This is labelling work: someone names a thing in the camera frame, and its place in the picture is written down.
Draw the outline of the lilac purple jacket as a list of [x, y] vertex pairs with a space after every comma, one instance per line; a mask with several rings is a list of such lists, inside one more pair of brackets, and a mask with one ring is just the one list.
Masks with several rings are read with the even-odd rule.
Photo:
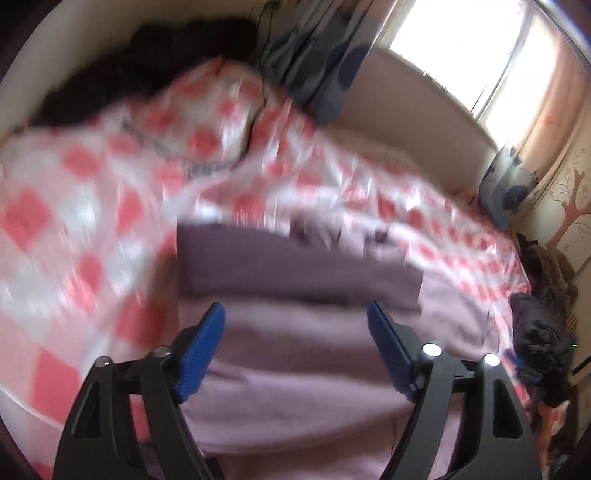
[[491, 315], [393, 243], [356, 254], [314, 231], [177, 229], [178, 316], [225, 310], [221, 344], [182, 411], [228, 479], [376, 479], [412, 410], [367, 321], [380, 302], [421, 340], [477, 360], [499, 347]]

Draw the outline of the white wardrobe with tree decal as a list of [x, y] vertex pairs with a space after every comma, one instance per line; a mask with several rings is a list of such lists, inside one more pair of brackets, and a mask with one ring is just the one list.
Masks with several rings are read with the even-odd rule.
[[536, 209], [534, 237], [578, 272], [590, 258], [590, 138], [574, 148]]

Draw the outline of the pink checked plastic bed cover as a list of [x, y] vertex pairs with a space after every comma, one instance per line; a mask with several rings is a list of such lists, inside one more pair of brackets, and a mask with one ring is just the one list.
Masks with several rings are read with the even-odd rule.
[[245, 65], [212, 60], [151, 101], [1, 149], [1, 418], [33, 472], [96, 358], [141, 357], [179, 323], [177, 229], [314, 231], [356, 254], [393, 243], [487, 311], [515, 368], [512, 241], [404, 151], [321, 128]]

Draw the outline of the black clothes pile at headboard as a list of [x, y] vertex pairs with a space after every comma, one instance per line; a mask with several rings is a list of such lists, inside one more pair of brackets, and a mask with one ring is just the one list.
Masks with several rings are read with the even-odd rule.
[[144, 24], [129, 40], [51, 90], [32, 126], [80, 123], [122, 98], [149, 97], [198, 62], [216, 57], [245, 62], [256, 52], [252, 19], [194, 19], [183, 25]]

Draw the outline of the brown fur garment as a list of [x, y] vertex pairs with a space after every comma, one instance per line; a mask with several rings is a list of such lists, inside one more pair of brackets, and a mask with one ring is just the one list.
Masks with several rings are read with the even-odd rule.
[[552, 308], [569, 310], [578, 298], [575, 270], [566, 256], [518, 234], [520, 260], [531, 284], [532, 295]]

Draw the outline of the pink curtain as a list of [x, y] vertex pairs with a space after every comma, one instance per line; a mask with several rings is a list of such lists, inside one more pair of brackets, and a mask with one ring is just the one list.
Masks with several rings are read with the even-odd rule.
[[565, 147], [590, 81], [570, 44], [560, 40], [555, 69], [537, 116], [520, 144], [519, 157], [543, 175]]

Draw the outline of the black puffer jacket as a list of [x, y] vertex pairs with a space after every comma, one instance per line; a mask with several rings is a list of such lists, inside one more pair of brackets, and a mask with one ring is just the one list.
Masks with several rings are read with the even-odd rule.
[[538, 298], [517, 293], [509, 303], [516, 376], [529, 393], [539, 394], [547, 406], [556, 408], [568, 396], [575, 338], [566, 330], [564, 318]]

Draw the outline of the blue patterned curtain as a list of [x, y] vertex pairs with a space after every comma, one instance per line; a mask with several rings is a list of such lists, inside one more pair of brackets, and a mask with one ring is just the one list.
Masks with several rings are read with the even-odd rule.
[[297, 1], [263, 48], [264, 75], [318, 125], [335, 121], [374, 46], [391, 1]]

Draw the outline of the blue cartoon pillow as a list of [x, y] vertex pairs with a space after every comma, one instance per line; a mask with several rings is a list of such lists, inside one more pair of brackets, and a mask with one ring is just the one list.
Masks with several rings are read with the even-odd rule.
[[499, 150], [482, 178], [478, 200], [498, 230], [507, 231], [514, 211], [530, 195], [539, 178], [525, 167], [514, 147]]

